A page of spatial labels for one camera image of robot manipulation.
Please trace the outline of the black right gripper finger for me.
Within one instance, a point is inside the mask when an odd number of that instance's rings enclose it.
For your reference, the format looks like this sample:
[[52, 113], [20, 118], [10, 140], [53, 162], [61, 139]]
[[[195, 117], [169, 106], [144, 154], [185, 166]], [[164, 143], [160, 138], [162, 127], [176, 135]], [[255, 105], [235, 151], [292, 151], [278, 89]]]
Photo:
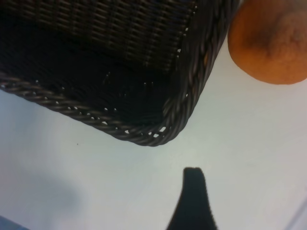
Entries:
[[216, 230], [205, 177], [200, 168], [183, 170], [181, 194], [168, 230]]

